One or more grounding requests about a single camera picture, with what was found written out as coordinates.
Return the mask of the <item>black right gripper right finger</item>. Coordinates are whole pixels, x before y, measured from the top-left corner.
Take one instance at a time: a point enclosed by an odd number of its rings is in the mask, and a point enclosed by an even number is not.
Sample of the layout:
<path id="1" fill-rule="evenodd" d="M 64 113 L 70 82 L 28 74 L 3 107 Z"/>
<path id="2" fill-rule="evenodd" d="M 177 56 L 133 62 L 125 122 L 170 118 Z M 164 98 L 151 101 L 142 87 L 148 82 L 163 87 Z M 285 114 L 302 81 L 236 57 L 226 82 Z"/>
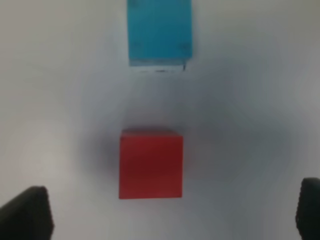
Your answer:
<path id="1" fill-rule="evenodd" d="M 302 180 L 295 215 L 296 228 L 302 240 L 320 239 L 320 179 Z"/>

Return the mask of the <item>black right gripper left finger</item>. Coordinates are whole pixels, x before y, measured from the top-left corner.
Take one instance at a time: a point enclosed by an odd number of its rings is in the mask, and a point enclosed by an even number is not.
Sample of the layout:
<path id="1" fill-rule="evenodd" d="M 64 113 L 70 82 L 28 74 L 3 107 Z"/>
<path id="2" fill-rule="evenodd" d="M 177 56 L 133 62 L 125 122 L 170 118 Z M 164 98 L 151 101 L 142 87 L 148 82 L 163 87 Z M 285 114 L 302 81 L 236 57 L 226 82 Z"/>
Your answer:
<path id="1" fill-rule="evenodd" d="M 54 227 L 44 186 L 29 187 L 0 208 L 2 240 L 50 240 Z"/>

